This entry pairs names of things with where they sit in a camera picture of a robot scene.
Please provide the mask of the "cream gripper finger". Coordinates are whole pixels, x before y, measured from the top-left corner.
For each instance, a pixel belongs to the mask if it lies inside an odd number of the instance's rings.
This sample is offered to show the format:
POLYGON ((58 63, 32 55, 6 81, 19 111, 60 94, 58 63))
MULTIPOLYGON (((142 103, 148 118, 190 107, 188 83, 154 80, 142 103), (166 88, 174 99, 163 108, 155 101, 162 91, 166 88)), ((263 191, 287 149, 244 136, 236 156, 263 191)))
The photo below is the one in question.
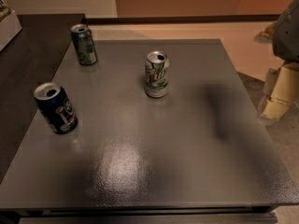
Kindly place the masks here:
POLYGON ((278 120, 299 97, 299 63, 285 62, 279 69, 270 68, 258 105, 264 119, 278 120))

